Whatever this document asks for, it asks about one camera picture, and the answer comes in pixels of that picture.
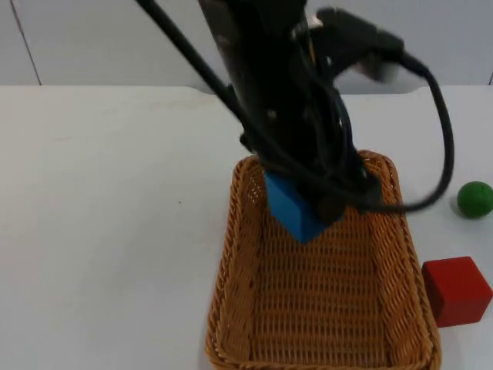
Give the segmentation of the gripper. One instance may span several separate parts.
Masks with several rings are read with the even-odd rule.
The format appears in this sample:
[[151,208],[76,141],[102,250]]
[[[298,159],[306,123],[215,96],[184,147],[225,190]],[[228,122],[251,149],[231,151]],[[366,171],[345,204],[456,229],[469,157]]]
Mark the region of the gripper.
[[353,143],[350,117],[335,87],[314,87],[307,94],[293,89],[237,90],[241,106],[277,145],[306,171],[308,180],[282,162],[275,149],[262,146],[267,170],[293,186],[300,197],[314,198],[314,214],[323,224],[344,216],[346,202],[339,189],[352,197],[371,195],[371,175]]

